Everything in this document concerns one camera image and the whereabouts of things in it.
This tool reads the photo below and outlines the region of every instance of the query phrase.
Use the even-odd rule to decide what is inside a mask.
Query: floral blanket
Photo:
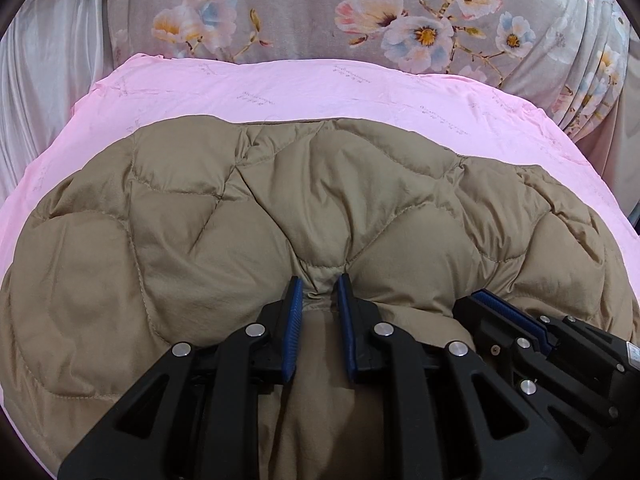
[[[116,64],[143,52],[453,73],[528,99],[575,141],[616,102],[630,32],[615,0],[109,0],[109,20]]]

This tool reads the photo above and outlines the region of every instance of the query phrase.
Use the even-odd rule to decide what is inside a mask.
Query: white curtain
[[[112,70],[102,30],[102,0],[26,0],[0,41],[0,205]]]

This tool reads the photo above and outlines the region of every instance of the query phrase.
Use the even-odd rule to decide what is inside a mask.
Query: white label
[[[626,355],[629,357],[629,364],[636,370],[640,370],[640,348],[627,341]]]

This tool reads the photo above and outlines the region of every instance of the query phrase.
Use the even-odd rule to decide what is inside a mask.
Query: textured blue grip
[[[298,342],[300,329],[302,328],[302,280],[296,278],[293,291],[293,300],[289,307],[287,328],[282,338],[282,378],[288,383],[296,371],[298,358]]]
[[[549,355],[552,351],[553,347],[549,344],[549,341],[546,338],[546,330],[543,326],[536,323],[535,320],[531,319],[529,316],[522,313],[506,301],[500,300],[484,290],[479,290],[478,292],[473,293],[471,297],[505,317],[514,325],[517,325],[524,331],[529,332],[540,343],[541,353]]]
[[[353,336],[353,325],[347,301],[347,291],[344,286],[344,276],[338,278],[338,312],[340,314],[340,326],[342,327],[344,365],[346,366],[349,380],[353,382],[356,375],[356,341]]]

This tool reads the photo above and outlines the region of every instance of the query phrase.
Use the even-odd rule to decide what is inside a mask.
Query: puffer fabric
[[[296,274],[298,371],[260,400],[261,478],[380,478],[380,393],[342,366],[331,291],[345,271],[430,344],[472,344],[451,309],[483,287],[636,339],[612,235],[540,167],[366,120],[187,116],[112,144],[31,214],[0,292],[6,408],[57,470],[172,343],[223,340]]]

